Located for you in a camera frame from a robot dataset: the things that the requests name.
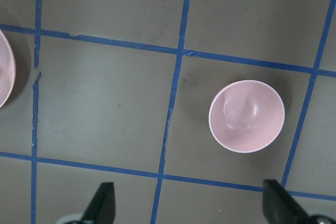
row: floor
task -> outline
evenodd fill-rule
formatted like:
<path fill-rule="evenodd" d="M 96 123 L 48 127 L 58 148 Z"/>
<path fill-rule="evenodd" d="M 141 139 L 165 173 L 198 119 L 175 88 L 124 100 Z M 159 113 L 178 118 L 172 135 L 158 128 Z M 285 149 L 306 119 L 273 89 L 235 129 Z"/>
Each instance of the floor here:
<path fill-rule="evenodd" d="M 0 223 L 83 213 L 113 181 L 115 223 L 266 223 L 277 179 L 336 218 L 336 0 L 0 0 L 17 78 L 0 109 Z M 286 119 L 267 148 L 221 147 L 208 109 L 244 79 Z"/>

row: grid line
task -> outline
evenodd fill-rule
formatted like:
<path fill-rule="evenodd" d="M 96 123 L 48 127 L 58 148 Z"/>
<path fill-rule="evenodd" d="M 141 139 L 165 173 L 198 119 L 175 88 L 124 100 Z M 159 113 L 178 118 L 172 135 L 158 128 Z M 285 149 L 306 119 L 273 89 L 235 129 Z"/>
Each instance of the grid line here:
<path fill-rule="evenodd" d="M 34 46 L 34 68 L 37 69 L 39 63 L 39 51 L 41 46 L 41 13 L 42 0 L 35 0 L 35 46 Z M 37 191 L 37 124 L 38 124 L 38 81 L 41 72 L 38 74 L 33 84 L 33 129 L 31 131 L 31 190 L 30 190 L 30 223 L 36 223 L 36 191 Z"/>
<path fill-rule="evenodd" d="M 31 28 L 11 26 L 11 25 L 5 25 L 5 24 L 0 24 L 0 29 L 4 31 L 11 31 L 14 33 L 22 33 L 22 34 L 30 34 L 30 35 L 36 34 L 35 30 Z M 73 36 L 70 33 L 65 33 L 61 31 L 41 29 L 40 35 L 45 36 L 45 37 L 70 39 L 70 40 L 83 41 L 83 42 L 109 45 L 109 46 L 162 52 L 165 54 L 172 54 L 172 55 L 177 54 L 177 48 L 156 46 L 156 45 L 151 45 L 151 44 L 143 44 L 143 43 L 138 43 L 138 42 L 124 41 L 124 40 L 115 40 L 115 39 L 95 37 L 95 36 L 89 36 L 89 35 Z M 244 64 L 244 65 L 274 68 L 274 69 L 288 70 L 288 71 L 293 71 L 293 72 L 302 72 L 302 73 L 308 73 L 308 74 L 312 74 L 315 71 L 313 67 L 291 65 L 291 64 L 286 64 L 286 63 L 279 63 L 279 62 L 266 61 L 266 60 L 257 60 L 257 59 L 244 58 L 244 57 L 238 57 L 238 56 L 214 54 L 211 52 L 193 51 L 190 49 L 185 49 L 183 55 L 189 56 L 189 57 L 200 57 L 200 58 L 210 59 L 210 60 L 220 60 L 220 61 L 233 62 L 233 63 L 239 63 L 239 64 Z M 336 78 L 336 71 L 319 69 L 317 72 L 317 75 Z"/>
<path fill-rule="evenodd" d="M 306 91 L 306 96 L 305 96 L 304 101 L 303 101 L 299 121 L 298 121 L 296 130 L 295 130 L 293 142 L 292 142 L 289 154 L 288 154 L 285 170 L 284 170 L 284 173 L 282 175 L 281 185 L 283 187 L 286 186 L 287 181 L 288 181 L 288 177 L 289 177 L 290 169 L 291 169 L 292 164 L 293 164 L 295 152 L 296 152 L 296 149 L 297 149 L 298 144 L 299 144 L 299 139 L 300 139 L 303 123 L 305 122 L 304 120 L 306 118 L 310 98 L 311 98 L 311 95 L 312 95 L 313 90 L 314 90 L 315 81 L 316 81 L 317 75 L 320 73 L 319 67 L 320 67 L 320 63 L 321 63 L 321 60 L 322 60 L 324 47 L 325 47 L 325 44 L 327 42 L 329 28 L 330 28 L 330 25 L 331 25 L 331 19 L 332 19 L 333 12 L 335 10 L 335 4 L 336 4 L 336 0 L 330 0 L 326 20 L 324 22 L 323 31 L 322 31 L 322 35 L 321 35 L 321 39 L 320 39 L 320 43 L 319 43 L 319 48 L 318 48 L 316 59 L 315 59 L 315 62 L 314 62 L 313 72 L 310 76 L 310 80 L 309 80 L 308 88 L 307 88 L 307 91 Z"/>
<path fill-rule="evenodd" d="M 157 209 L 159 207 L 162 179 L 164 178 L 165 152 L 166 152 L 166 143 L 168 139 L 168 129 L 169 129 L 170 117 L 171 117 L 171 114 L 175 106 L 178 79 L 180 77 L 180 72 L 181 72 L 189 6 L 190 6 L 190 0 L 184 0 L 181 24 L 180 24 L 180 32 L 178 36 L 179 47 L 177 48 L 176 63 L 175 63 L 175 69 L 174 69 L 172 86 L 171 86 L 171 94 L 169 98 L 169 106 L 168 106 L 167 119 L 166 119 L 166 124 L 165 124 L 163 143 L 162 143 L 162 149 L 161 149 L 161 157 L 160 157 L 160 163 L 159 163 L 159 177 L 158 177 L 157 186 L 155 189 L 152 216 L 151 216 L 151 221 L 150 221 L 151 224 L 155 224 L 156 215 L 158 214 Z"/>
<path fill-rule="evenodd" d="M 31 156 L 7 153 L 7 152 L 0 152 L 0 157 L 25 160 L 25 161 L 32 160 Z M 217 187 L 224 187 L 224 188 L 237 189 L 237 190 L 247 190 L 247 191 L 257 191 L 257 192 L 262 192 L 263 190 L 262 187 L 258 187 L 258 186 L 227 183 L 227 182 L 220 182 L 220 181 L 208 180 L 208 179 L 175 176 L 175 175 L 169 175 L 169 174 L 160 175 L 159 173 L 150 173 L 150 172 L 144 172 L 140 170 L 78 163 L 78 162 L 65 161 L 65 160 L 52 159 L 52 158 L 39 158 L 38 157 L 36 159 L 36 162 L 42 163 L 42 164 L 53 164 L 53 165 L 62 165 L 62 166 L 69 166 L 69 167 L 76 167 L 76 168 L 83 168 L 83 169 L 100 170 L 103 172 L 122 173 L 122 174 L 127 174 L 127 175 L 143 176 L 143 177 L 148 177 L 148 178 L 161 177 L 162 179 L 172 180 L 172 181 L 177 181 L 177 182 L 192 183 L 192 184 L 207 185 L 207 186 L 217 186 Z M 305 193 L 301 191 L 288 191 L 288 193 L 292 196 L 297 196 L 301 198 L 312 198 L 312 199 L 336 201 L 336 196 L 332 196 L 332 195 L 312 194 L 312 193 Z"/>

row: bowl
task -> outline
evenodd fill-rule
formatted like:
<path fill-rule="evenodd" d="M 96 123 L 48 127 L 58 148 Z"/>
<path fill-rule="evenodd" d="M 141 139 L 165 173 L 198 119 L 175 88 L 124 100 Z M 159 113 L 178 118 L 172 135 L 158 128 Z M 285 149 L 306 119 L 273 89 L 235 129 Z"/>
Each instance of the bowl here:
<path fill-rule="evenodd" d="M 0 108 L 11 94 L 15 81 L 15 60 L 8 40 L 0 30 Z"/>
<path fill-rule="evenodd" d="M 285 107 L 266 83 L 244 80 L 220 90 L 212 101 L 209 126 L 216 141 L 239 153 L 259 151 L 279 135 Z"/>

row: painter's tape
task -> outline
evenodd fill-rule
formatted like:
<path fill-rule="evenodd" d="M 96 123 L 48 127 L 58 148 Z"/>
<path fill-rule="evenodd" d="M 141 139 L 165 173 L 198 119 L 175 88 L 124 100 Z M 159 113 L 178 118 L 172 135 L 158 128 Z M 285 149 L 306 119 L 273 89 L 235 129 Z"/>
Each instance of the painter's tape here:
<path fill-rule="evenodd" d="M 15 153 L 8 153 L 8 152 L 0 152 L 0 157 L 8 157 L 8 158 L 21 159 L 21 160 L 27 160 L 27 161 L 32 160 L 31 156 L 20 155 L 20 154 L 15 154 Z"/>
<path fill-rule="evenodd" d="M 187 56 L 191 56 L 191 57 L 201 57 L 201 58 L 211 59 L 211 60 L 228 61 L 228 62 L 233 62 L 233 63 L 258 66 L 258 67 L 275 68 L 275 69 L 290 70 L 290 71 L 303 72 L 303 73 L 313 72 L 313 68 L 309 68 L 309 67 L 284 64 L 284 63 L 278 63 L 278 62 L 272 62 L 272 61 L 265 61 L 265 60 L 249 59 L 249 58 L 229 56 L 229 55 L 213 54 L 210 52 L 185 50 L 184 54 Z"/>
<path fill-rule="evenodd" d="M 100 38 L 100 37 L 94 37 L 94 36 L 88 36 L 88 35 L 71 35 L 70 33 L 63 33 L 60 31 L 41 30 L 41 35 L 48 36 L 48 37 L 62 38 L 62 39 L 71 39 L 71 40 L 77 40 L 77 41 L 91 42 L 91 43 L 96 43 L 96 44 L 117 46 L 117 47 L 126 47 L 126 48 L 133 48 L 133 49 L 140 49 L 140 50 L 147 50 L 147 51 L 154 51 L 154 52 L 163 52 L 165 54 L 175 55 L 177 52 L 176 48 L 155 46 L 155 45 L 115 40 L 115 39 Z"/>
<path fill-rule="evenodd" d="M 323 195 L 323 194 L 302 193 L 302 192 L 299 192 L 299 191 L 288 191 L 288 193 L 291 196 L 295 196 L 295 197 L 336 201 L 336 196 L 329 196 L 329 195 Z"/>
<path fill-rule="evenodd" d="M 321 76 L 329 76 L 329 77 L 336 78 L 336 72 L 335 71 L 319 70 L 319 75 L 321 75 Z"/>
<path fill-rule="evenodd" d="M 165 175 L 164 178 L 168 180 L 174 180 L 174 181 L 181 181 L 181 182 L 209 185 L 209 186 L 219 186 L 219 187 L 248 190 L 248 191 L 262 191 L 263 190 L 262 187 L 258 187 L 258 186 L 248 186 L 248 185 L 219 182 L 219 181 L 213 181 L 213 180 L 207 180 L 207 179 L 199 179 L 199 178 L 187 178 L 187 177 L 173 176 L 173 175 Z"/>
<path fill-rule="evenodd" d="M 156 222 L 157 209 L 159 207 L 162 179 L 164 178 L 163 173 L 164 173 L 164 166 L 165 166 L 166 143 L 168 139 L 170 117 L 171 117 L 171 114 L 175 106 L 178 80 L 180 78 L 180 72 L 181 72 L 181 66 L 182 66 L 182 60 L 183 60 L 183 54 L 184 54 L 185 32 L 186 32 L 186 26 L 187 26 L 189 5 L 190 5 L 190 0 L 184 0 L 181 24 L 180 24 L 180 33 L 178 36 L 179 46 L 176 52 L 176 62 L 175 62 L 175 68 L 174 68 L 174 74 L 173 74 L 173 80 L 172 80 L 172 86 L 171 86 L 171 94 L 169 98 L 169 107 L 168 107 L 168 112 L 167 112 L 166 125 L 165 125 L 164 136 L 163 136 L 163 143 L 162 143 L 161 157 L 160 157 L 160 164 L 159 164 L 159 177 L 158 177 L 158 181 L 157 181 L 157 185 L 155 189 L 152 216 L 151 216 L 151 222 L 150 222 L 151 224 L 155 224 Z"/>
<path fill-rule="evenodd" d="M 38 67 L 39 52 L 41 45 L 41 15 L 42 0 L 35 0 L 35 48 L 34 48 L 34 68 Z"/>
<path fill-rule="evenodd" d="M 35 34 L 35 30 L 26 27 L 19 27 L 19 26 L 10 26 L 5 24 L 0 24 L 0 29 L 3 31 L 13 31 L 15 33 L 21 34 Z"/>
<path fill-rule="evenodd" d="M 31 181 L 31 199 L 30 199 L 30 220 L 31 224 L 36 222 L 36 178 L 37 178 L 37 123 L 38 123 L 38 81 L 41 78 L 41 72 L 36 77 L 33 84 L 33 129 L 31 131 L 32 139 L 32 149 L 31 149 L 31 171 L 32 171 L 32 181 Z"/>
<path fill-rule="evenodd" d="M 58 159 L 52 159 L 52 158 L 38 157 L 36 161 L 38 163 L 64 165 L 64 166 L 71 166 L 71 167 L 91 169 L 91 170 L 101 170 L 104 172 L 123 173 L 123 174 L 137 175 L 137 176 L 150 177 L 150 178 L 158 177 L 157 173 L 143 172 L 140 170 L 131 170 L 131 169 L 116 168 L 116 167 L 102 166 L 102 165 L 92 165 L 92 164 L 64 161 L 64 160 L 58 160 Z"/>

